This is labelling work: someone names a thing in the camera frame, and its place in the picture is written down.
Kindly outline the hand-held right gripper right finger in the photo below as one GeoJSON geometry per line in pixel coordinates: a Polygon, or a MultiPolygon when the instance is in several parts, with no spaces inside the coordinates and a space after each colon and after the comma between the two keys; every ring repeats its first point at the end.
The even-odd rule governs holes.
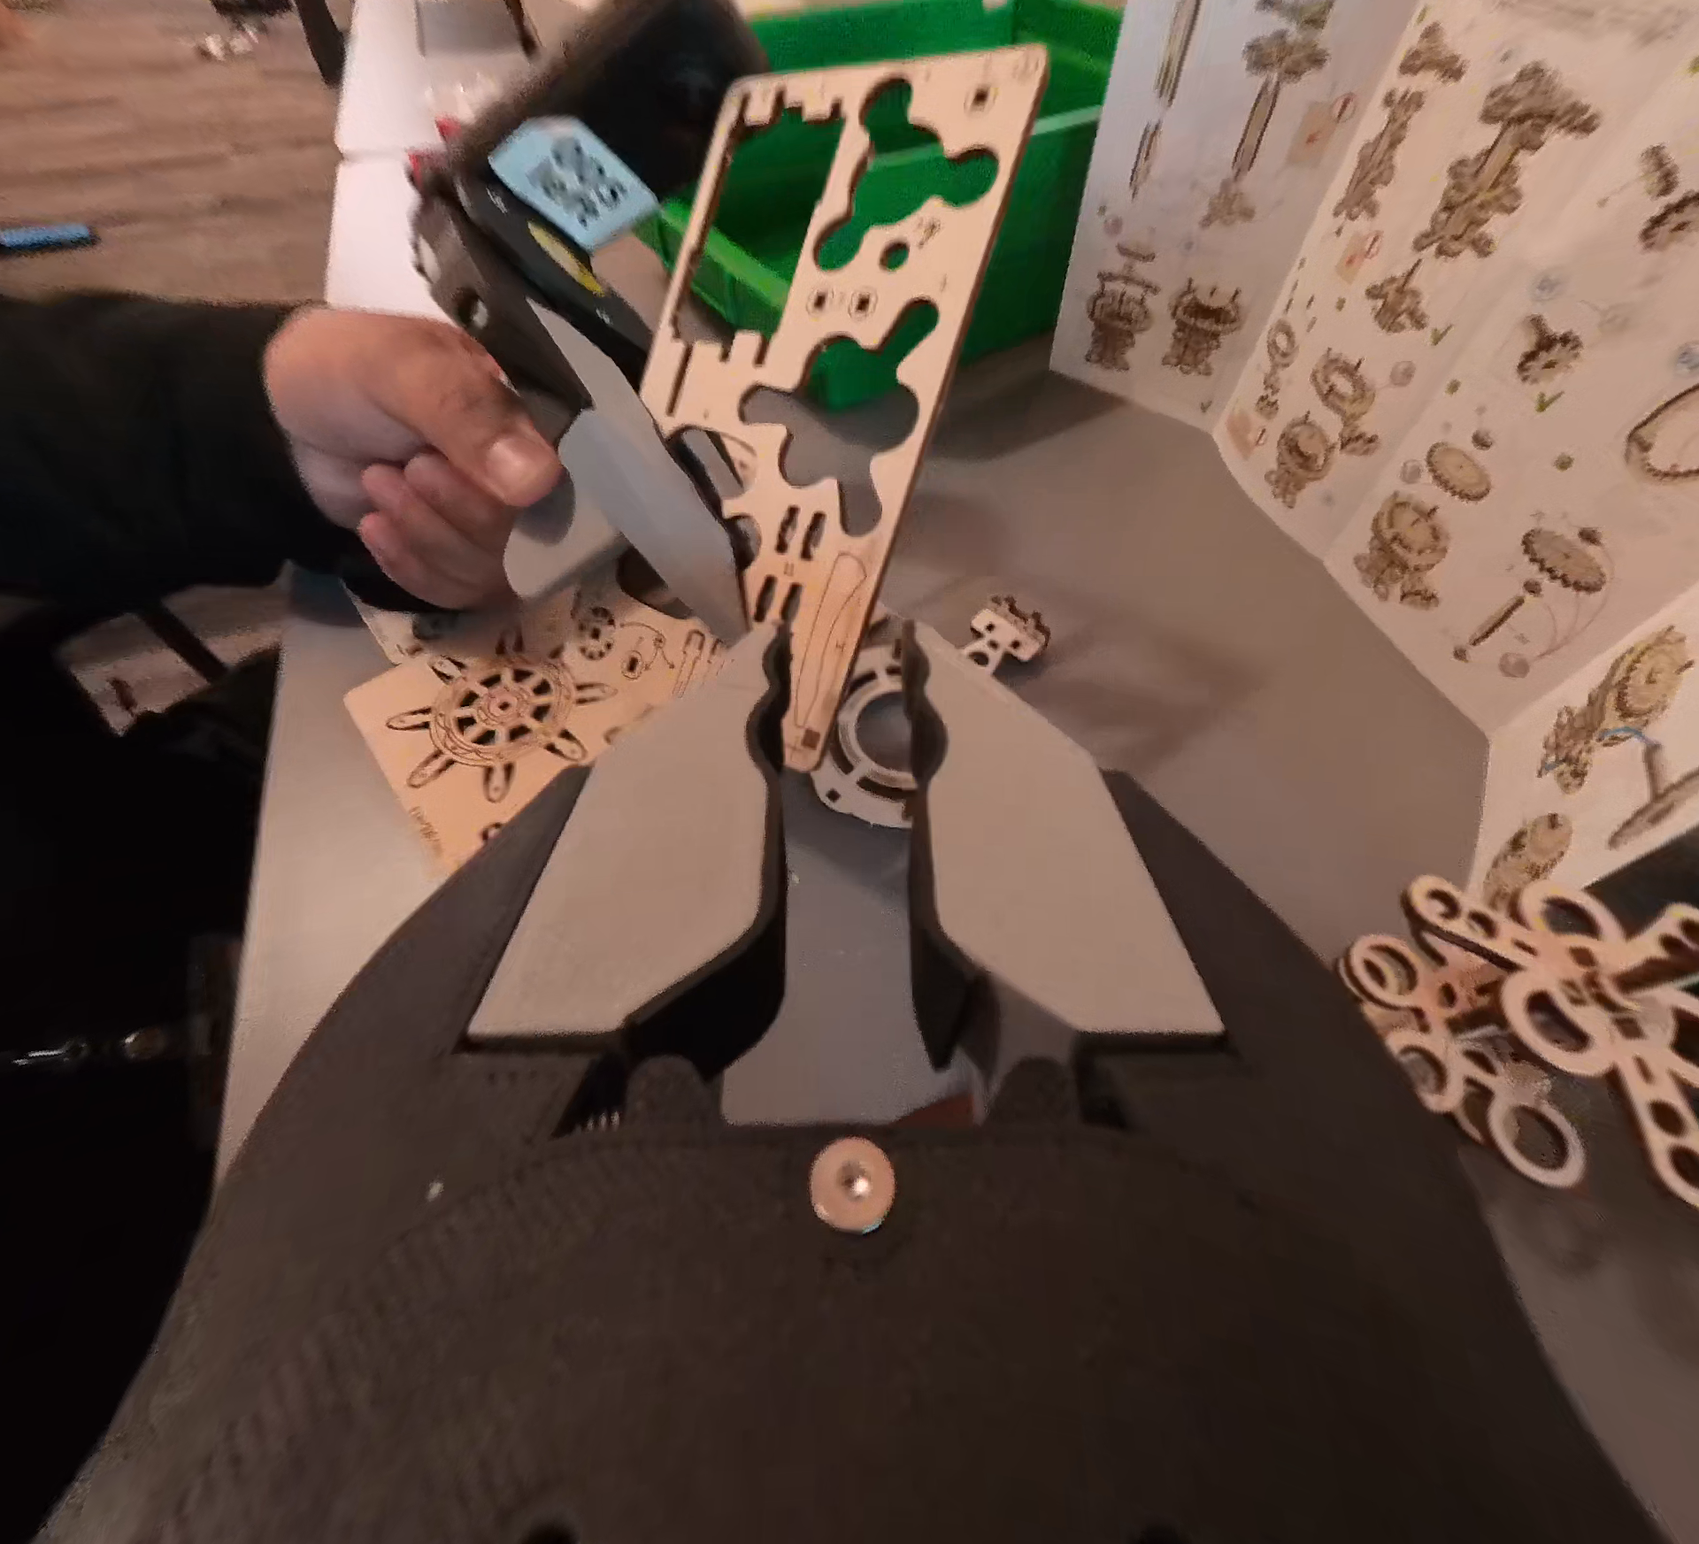
{"type": "Polygon", "coordinates": [[[927,625],[904,630],[902,697],[910,999],[929,1063],[1219,1042],[1093,755],[927,625]]]}

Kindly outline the person's left forearm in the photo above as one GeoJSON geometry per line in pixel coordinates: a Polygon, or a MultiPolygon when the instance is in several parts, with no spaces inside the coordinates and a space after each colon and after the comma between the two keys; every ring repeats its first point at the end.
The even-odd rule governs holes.
{"type": "Polygon", "coordinates": [[[265,396],[290,307],[3,298],[3,596],[127,609],[327,569],[265,396]]]}

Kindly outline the wooden sheet with blob cutouts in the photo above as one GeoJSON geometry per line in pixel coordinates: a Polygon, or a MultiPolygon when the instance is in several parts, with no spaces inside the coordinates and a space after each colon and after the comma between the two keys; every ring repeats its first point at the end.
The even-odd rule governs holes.
{"type": "Polygon", "coordinates": [[[1044,46],[1003,46],[755,76],[732,86],[714,126],[641,401],[664,443],[689,431],[711,437],[742,485],[719,504],[719,517],[730,529],[748,525],[755,532],[755,551],[738,574],[748,625],[782,625],[790,634],[782,745],[791,769],[813,769],[831,738],[1044,90],[1044,46]],[[842,262],[825,264],[821,243],[851,220],[875,168],[869,113],[894,87],[910,94],[906,121],[939,143],[948,166],[990,159],[986,188],[970,198],[922,195],[902,217],[869,223],[842,262]],[[735,153],[790,116],[839,136],[777,323],[770,333],[737,328],[727,344],[689,342],[676,321],[706,262],[735,153]],[[880,517],[854,532],[845,521],[839,482],[790,478],[790,430],[756,418],[748,405],[758,391],[798,391],[831,344],[884,352],[920,309],[932,311],[932,328],[894,369],[897,386],[914,401],[914,423],[869,460],[880,517]]]}

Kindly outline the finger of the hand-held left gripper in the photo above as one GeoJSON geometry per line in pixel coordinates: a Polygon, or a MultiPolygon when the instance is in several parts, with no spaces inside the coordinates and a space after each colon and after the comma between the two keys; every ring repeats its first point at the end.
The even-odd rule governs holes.
{"type": "Polygon", "coordinates": [[[528,304],[587,393],[557,440],[563,478],[528,510],[528,600],[577,583],[620,536],[722,643],[747,634],[732,536],[620,369],[579,328],[528,304]]]}

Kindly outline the round wooden frame part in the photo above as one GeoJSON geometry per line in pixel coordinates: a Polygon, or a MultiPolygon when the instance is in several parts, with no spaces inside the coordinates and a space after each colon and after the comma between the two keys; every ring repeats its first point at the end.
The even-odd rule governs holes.
{"type": "MultiPolygon", "coordinates": [[[[904,621],[897,615],[882,608],[875,609],[825,755],[810,778],[817,799],[827,809],[884,829],[910,827],[914,778],[906,767],[875,758],[861,740],[861,722],[875,707],[902,697],[902,626],[904,621]]],[[[958,654],[991,677],[1006,663],[1034,663],[1048,653],[1049,639],[1053,634],[1040,609],[1025,609],[1015,596],[1000,594],[986,600],[970,620],[970,634],[958,646],[958,654]]]]}

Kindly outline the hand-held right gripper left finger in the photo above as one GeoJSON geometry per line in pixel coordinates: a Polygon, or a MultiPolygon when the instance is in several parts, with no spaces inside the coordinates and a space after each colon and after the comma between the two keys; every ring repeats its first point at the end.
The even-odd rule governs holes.
{"type": "Polygon", "coordinates": [[[758,1042],[783,999],[787,674],[787,630],[756,625],[584,776],[471,1045],[723,1073],[758,1042]]]}

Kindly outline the folded instruction booklet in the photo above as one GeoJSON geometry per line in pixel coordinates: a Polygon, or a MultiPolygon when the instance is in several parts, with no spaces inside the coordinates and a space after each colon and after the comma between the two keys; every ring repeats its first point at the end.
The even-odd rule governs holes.
{"type": "Polygon", "coordinates": [[[1478,733],[1471,881],[1697,838],[1697,0],[1127,0],[1053,369],[1478,733]]]}

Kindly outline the green plastic bin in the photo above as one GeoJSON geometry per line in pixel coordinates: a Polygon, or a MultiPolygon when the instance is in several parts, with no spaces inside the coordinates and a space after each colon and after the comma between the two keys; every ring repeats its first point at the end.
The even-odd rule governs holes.
{"type": "MultiPolygon", "coordinates": [[[[755,27],[777,71],[920,61],[1000,46],[1048,49],[1048,90],[1010,188],[961,359],[974,362],[1049,331],[1119,10],[1088,0],[882,0],[758,19],[755,27]]],[[[936,139],[906,121],[904,104],[906,94],[892,90],[867,116],[875,161],[861,175],[849,223],[821,248],[825,267],[842,264],[864,229],[902,220],[927,195],[966,200],[986,188],[986,159],[948,163],[936,139]]],[[[735,328],[775,328],[836,141],[836,123],[805,123],[790,111],[735,153],[691,284],[697,298],[735,328]]]]}

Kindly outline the wooden sheet with ship wheel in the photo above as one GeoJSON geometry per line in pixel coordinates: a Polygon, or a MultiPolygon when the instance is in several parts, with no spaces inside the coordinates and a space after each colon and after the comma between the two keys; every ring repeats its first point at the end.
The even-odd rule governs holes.
{"type": "Polygon", "coordinates": [[[391,666],[346,709],[441,872],[727,654],[702,621],[633,600],[610,572],[498,615],[356,613],[391,666]]]}

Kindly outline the person's left hand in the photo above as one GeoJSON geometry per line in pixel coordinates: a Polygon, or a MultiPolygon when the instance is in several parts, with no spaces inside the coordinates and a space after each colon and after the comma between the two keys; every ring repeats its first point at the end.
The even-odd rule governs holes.
{"type": "Polygon", "coordinates": [[[509,535],[563,468],[478,344],[302,307],[265,344],[263,386],[305,495],[386,579],[435,609],[513,601],[509,535]]]}

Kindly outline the wooden looped model assembly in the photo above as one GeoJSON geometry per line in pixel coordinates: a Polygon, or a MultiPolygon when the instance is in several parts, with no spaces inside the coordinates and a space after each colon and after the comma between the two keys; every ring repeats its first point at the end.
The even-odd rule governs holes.
{"type": "Polygon", "coordinates": [[[1697,907],[1642,932],[1589,892],[1529,883],[1488,906],[1442,878],[1402,892],[1405,935],[1337,957],[1419,1104],[1520,1178],[1574,1192],[1587,1174],[1558,1086],[1615,1094],[1647,1169],[1697,1208],[1697,907]]]}

